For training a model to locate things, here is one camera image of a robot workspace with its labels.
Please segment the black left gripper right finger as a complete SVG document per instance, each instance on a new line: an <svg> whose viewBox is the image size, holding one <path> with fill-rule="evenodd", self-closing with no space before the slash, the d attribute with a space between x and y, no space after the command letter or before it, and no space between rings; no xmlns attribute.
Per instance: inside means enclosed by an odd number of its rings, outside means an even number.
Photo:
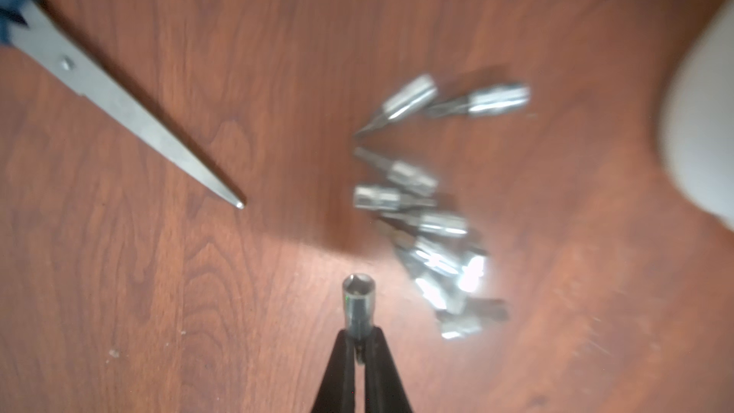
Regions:
<svg viewBox="0 0 734 413"><path fill-rule="evenodd" d="M365 411L411 413L413 408L403 387L384 332L374 327L363 346Z"/></svg>

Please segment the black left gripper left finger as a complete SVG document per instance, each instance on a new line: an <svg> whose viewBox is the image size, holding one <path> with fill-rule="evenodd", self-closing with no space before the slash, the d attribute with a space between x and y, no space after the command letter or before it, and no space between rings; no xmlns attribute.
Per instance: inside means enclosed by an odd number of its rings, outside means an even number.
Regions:
<svg viewBox="0 0 734 413"><path fill-rule="evenodd" d="M355 412L355 351L352 338L339 331L311 413Z"/></svg>

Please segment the silver socket bit nine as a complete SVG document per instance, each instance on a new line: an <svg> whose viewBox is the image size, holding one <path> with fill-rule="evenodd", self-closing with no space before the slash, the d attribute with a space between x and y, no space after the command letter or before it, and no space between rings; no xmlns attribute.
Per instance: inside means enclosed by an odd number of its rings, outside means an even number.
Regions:
<svg viewBox="0 0 734 413"><path fill-rule="evenodd" d="M366 273L352 273L342 282L345 330L355 344L356 360L365 364L365 346L374 328L376 282Z"/></svg>

